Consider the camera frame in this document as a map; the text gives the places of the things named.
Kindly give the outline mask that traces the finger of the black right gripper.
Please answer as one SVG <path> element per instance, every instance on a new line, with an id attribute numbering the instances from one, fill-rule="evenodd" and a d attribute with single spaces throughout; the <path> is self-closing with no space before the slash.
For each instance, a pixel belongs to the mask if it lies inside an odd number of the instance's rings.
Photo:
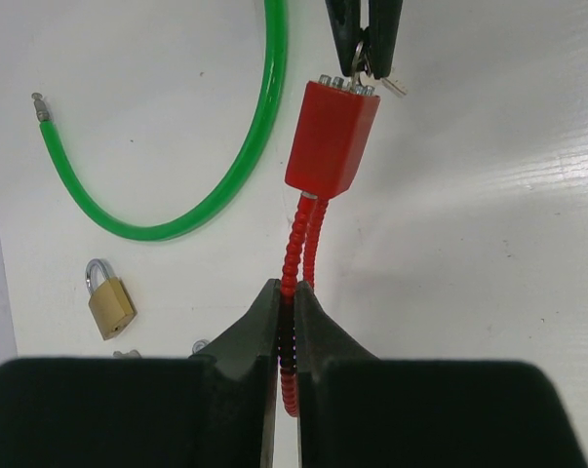
<path id="1" fill-rule="evenodd" d="M 366 32 L 361 27 L 360 0 L 326 0 L 339 67 L 344 76 L 364 69 Z"/>
<path id="2" fill-rule="evenodd" d="M 403 0 L 369 1 L 365 57 L 375 79 L 391 72 L 402 8 Z"/>

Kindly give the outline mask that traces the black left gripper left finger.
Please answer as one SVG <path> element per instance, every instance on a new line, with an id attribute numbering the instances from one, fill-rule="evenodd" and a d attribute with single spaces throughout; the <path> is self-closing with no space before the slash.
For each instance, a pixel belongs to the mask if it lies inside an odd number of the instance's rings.
<path id="1" fill-rule="evenodd" d="M 182 359 L 0 366 L 0 467 L 269 467 L 280 284 Z"/>

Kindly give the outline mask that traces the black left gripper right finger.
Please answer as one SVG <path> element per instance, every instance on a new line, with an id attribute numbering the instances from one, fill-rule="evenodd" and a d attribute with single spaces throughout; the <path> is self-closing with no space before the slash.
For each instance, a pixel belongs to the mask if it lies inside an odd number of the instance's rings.
<path id="1" fill-rule="evenodd" d="M 555 386 L 536 366 L 382 360 L 322 308 L 294 299 L 304 467 L 583 467 Z"/>

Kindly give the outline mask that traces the small brass padlock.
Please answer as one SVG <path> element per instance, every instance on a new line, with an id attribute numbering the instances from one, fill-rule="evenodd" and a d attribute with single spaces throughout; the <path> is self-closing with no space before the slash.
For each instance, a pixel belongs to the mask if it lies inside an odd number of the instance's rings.
<path id="1" fill-rule="evenodd" d="M 196 340 L 193 345 L 192 345 L 192 350 L 191 352 L 193 354 L 199 353 L 200 351 L 202 351 L 205 347 L 207 347 L 210 344 L 210 341 L 208 339 L 199 339 Z"/>

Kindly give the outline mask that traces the keys of large padlock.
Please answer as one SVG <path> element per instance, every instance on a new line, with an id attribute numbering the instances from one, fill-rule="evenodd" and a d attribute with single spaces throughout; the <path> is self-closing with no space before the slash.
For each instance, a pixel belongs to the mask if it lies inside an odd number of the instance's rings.
<path id="1" fill-rule="evenodd" d="M 136 349 L 133 349 L 127 352 L 114 351 L 112 357 L 114 359 L 140 359 L 141 355 Z"/>

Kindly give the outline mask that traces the red cable lock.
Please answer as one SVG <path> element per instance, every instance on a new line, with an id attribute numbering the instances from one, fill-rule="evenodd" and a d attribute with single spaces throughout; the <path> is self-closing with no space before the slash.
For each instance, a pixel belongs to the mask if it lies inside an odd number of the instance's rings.
<path id="1" fill-rule="evenodd" d="M 315 285 L 317 251 L 330 200 L 347 191 L 359 170 L 380 97 L 362 85 L 323 75 L 307 83 L 286 185 L 300 191 L 280 281 L 279 367 L 283 404 L 298 416 L 294 295 L 299 281 Z"/>

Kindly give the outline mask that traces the large brass padlock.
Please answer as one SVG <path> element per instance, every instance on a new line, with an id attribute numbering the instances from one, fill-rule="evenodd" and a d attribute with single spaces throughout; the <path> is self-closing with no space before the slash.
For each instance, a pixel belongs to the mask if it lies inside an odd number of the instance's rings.
<path id="1" fill-rule="evenodd" d="M 85 269 L 89 308 L 103 340 L 119 335 L 137 316 L 123 282 L 112 276 L 100 258 L 91 259 Z"/>

